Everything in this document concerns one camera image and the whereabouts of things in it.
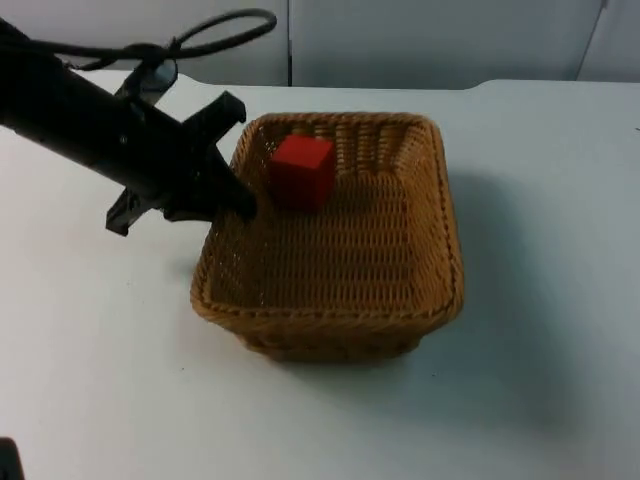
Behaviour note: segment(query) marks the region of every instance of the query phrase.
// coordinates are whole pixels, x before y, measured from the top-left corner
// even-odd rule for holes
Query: white table
[[[222,90],[182,77],[161,108]],[[28,480],[638,478],[640,85],[229,90],[250,118],[431,116],[463,314],[383,366],[270,363],[191,310],[206,225],[109,233],[119,186],[3,130],[0,435]]]

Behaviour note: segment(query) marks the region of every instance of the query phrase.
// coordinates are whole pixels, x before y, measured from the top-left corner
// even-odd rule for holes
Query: black robotic arm
[[[241,16],[259,16],[265,23],[216,43],[180,48],[205,28]],[[123,185],[106,220],[107,228],[120,235],[152,208],[169,221],[211,221],[219,207],[252,219],[255,197],[216,147],[231,127],[246,120],[244,104],[225,92],[182,123],[154,104],[177,77],[176,59],[231,48],[275,24],[270,12],[250,9],[205,22],[167,48],[145,44],[114,50],[30,40],[0,18],[0,124]],[[142,63],[112,95],[54,53],[98,57],[92,67],[119,58]]]

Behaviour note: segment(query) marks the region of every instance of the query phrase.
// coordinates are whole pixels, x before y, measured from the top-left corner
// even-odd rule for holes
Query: brown basket
[[[330,139],[337,179],[318,215],[277,210],[265,162],[291,133]],[[360,361],[414,349],[462,307],[442,139],[409,114],[271,114],[233,156],[258,216],[223,214],[191,286],[205,319],[279,360]]]

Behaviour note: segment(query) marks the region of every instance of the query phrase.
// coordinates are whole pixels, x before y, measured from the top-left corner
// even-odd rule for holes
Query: white wall
[[[579,79],[640,82],[640,0],[608,0]]]
[[[640,3],[640,0],[629,0]],[[576,78],[601,0],[291,0],[293,84]]]
[[[264,38],[211,57],[180,63],[180,71],[208,83],[287,84],[287,0],[0,0],[0,15],[24,33],[47,40],[98,46],[164,44],[223,11],[262,7],[278,17]],[[194,39],[212,40],[255,24],[241,20]]]

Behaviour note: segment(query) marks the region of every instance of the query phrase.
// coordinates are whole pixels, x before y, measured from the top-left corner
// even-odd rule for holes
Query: red block
[[[289,135],[268,164],[271,195],[280,208],[316,213],[327,202],[336,178],[332,142]]]

